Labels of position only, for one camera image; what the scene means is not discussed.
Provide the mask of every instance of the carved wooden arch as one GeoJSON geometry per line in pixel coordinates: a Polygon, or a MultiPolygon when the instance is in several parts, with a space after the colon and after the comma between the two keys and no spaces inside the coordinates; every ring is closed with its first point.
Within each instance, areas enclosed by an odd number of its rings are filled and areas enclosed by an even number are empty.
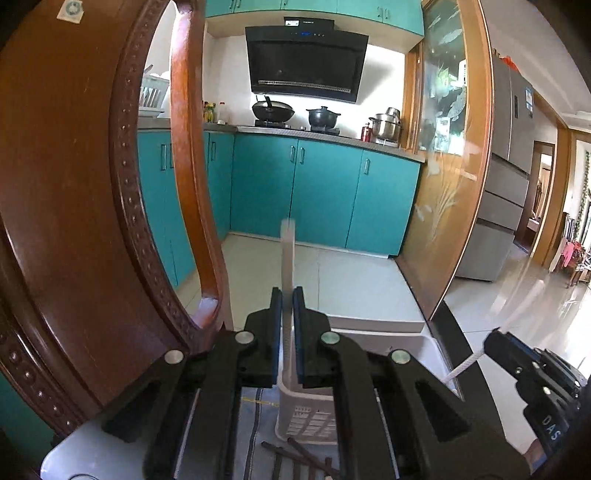
{"type": "Polygon", "coordinates": [[[212,335],[222,323],[232,329],[228,278],[209,198],[201,135],[204,2],[177,2],[180,16],[173,34],[171,59],[175,177],[202,291],[202,300],[193,318],[181,305],[158,256],[139,181],[139,89],[154,32],[168,3],[168,0],[149,0],[144,4],[121,54],[111,99],[111,168],[115,202],[125,224],[123,232],[136,268],[156,308],[195,353],[210,346],[212,335]]]}
{"type": "Polygon", "coordinates": [[[0,368],[68,434],[166,350],[207,349],[232,323],[203,181],[203,7],[180,4],[173,62],[172,90],[188,99],[173,113],[178,191],[204,297],[191,319],[155,252],[137,169],[139,86],[167,1],[85,2],[80,25],[56,19],[60,0],[34,3],[0,54],[0,368]],[[32,95],[48,90],[59,94],[32,95]]]}

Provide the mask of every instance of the stainless steel refrigerator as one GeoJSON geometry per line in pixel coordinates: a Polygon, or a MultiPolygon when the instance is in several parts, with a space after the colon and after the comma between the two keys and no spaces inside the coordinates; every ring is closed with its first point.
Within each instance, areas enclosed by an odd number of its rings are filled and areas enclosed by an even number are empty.
{"type": "Polygon", "coordinates": [[[495,281],[505,264],[530,182],[533,88],[493,58],[495,117],[489,171],[478,217],[456,276],[495,281]]]}

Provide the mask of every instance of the clothes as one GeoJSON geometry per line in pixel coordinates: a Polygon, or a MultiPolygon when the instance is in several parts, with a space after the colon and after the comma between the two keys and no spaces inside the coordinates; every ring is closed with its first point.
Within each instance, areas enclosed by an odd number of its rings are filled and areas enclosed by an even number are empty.
{"type": "Polygon", "coordinates": [[[566,247],[564,247],[564,250],[562,251],[562,254],[564,255],[564,266],[565,267],[568,267],[570,259],[573,258],[573,253],[574,253],[574,243],[567,242],[566,247]]]}

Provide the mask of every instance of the tiled floor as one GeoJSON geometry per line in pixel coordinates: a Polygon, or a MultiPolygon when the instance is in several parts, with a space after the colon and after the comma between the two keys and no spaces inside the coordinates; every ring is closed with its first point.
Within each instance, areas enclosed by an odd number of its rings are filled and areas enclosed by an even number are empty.
{"type": "MultiPolygon", "coordinates": [[[[269,306],[272,288],[281,286],[281,244],[230,234],[222,248],[234,326],[239,330],[249,313],[269,306]]],[[[394,261],[304,245],[296,245],[295,254],[295,284],[304,289],[307,307],[350,318],[423,322],[394,261]]],[[[181,286],[178,296],[194,313],[200,300],[196,274],[181,286]]]]}
{"type": "MultiPolygon", "coordinates": [[[[503,324],[539,280],[544,288],[511,333],[531,347],[549,349],[591,375],[591,291],[585,284],[567,289],[568,278],[550,274],[514,247],[495,283],[455,279],[445,301],[473,350],[480,349],[491,329],[503,324]]],[[[534,434],[522,411],[525,403],[515,380],[493,360],[482,358],[480,367],[491,389],[510,443],[525,452],[534,434]]]]}

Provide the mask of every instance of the refrigerator drawer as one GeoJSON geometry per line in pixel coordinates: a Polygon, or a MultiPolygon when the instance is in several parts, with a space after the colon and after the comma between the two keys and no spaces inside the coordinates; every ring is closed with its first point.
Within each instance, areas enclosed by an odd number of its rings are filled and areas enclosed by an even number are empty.
{"type": "Polygon", "coordinates": [[[523,208],[489,192],[483,192],[478,218],[517,230],[523,208]]]}
{"type": "Polygon", "coordinates": [[[488,176],[484,185],[487,192],[494,193],[523,207],[529,184],[530,180],[525,173],[496,155],[491,155],[488,176]]]}
{"type": "Polygon", "coordinates": [[[456,277],[495,281],[513,244],[514,235],[506,229],[476,223],[456,277]]]}

